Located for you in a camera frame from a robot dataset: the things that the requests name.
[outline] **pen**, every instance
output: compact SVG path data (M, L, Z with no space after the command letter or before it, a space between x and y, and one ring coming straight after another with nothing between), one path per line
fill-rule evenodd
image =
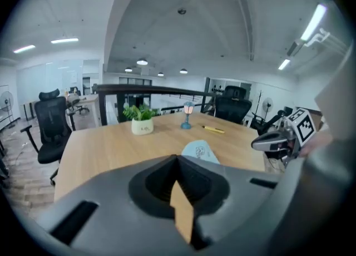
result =
M224 134L224 133L225 133L225 131L222 130L222 129L216 129L216 128L214 128L214 127L210 127L210 126L206 126L206 125L203 125L202 128L203 128L203 129L206 129L206 130L213 131L213 132L218 132L218 133L220 133L220 134Z

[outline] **small lamp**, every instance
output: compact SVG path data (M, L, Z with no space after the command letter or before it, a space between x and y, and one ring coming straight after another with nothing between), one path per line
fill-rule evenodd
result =
M191 125L189 124L189 115L193 112L194 104L192 102L184 103L184 113L187 115L185 122L183 122L180 127L182 129L191 129Z

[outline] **office desk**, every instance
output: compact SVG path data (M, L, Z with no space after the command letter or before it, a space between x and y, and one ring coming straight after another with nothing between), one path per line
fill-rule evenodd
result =
M21 106L23 106L23 110L24 110L24 115L25 115L26 121L34 119L32 104L35 104L36 102L37 101L31 101L31 102L26 102L25 104L21 104ZM26 106L27 105L28 105L28 108L29 108L29 112L31 113L31 117L27 116L27 111L26 111Z
M76 106L84 106L84 105L87 105L88 107L90 106L90 110L92 111L94 117L95 127L101 126L100 116L98 116L99 113L98 94L79 96L79 98L80 98L80 102L77 103Z
M264 171L262 152L251 148L251 141L258 136L255 130L201 113L193 113L189 117L192 129L183 130L180 125L184 119L182 112L154 117L153 133L142 136L131 132L130 122L74 131L61 159L55 200L99 173L160 156L178 155L189 142L201 139L207 141L221 164ZM202 125L225 133L205 130ZM192 207L177 183L171 205L176 208L176 226L189 241Z

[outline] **potted plant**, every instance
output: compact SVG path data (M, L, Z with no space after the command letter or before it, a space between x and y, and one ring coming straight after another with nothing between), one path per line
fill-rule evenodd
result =
M146 105L126 106L123 114L132 120L131 131L135 135L150 134L154 130L154 123L152 117L157 115L157 110L150 110Z

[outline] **tiled floor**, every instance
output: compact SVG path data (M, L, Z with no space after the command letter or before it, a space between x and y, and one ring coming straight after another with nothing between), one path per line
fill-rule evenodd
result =
M92 115L74 115L76 129L95 127ZM20 129L31 124L31 133L38 147L41 145L37 120L26 122L19 120L11 129L4 129L0 139L6 149L3 159L9 168L10 177L5 181L8 188L5 193L16 209L23 210L29 216L36 216L53 203L55 189L50 184L50 176L59 163L39 164L37 153L32 147L26 133ZM264 158L265 170L270 173L282 173L284 167L279 160Z

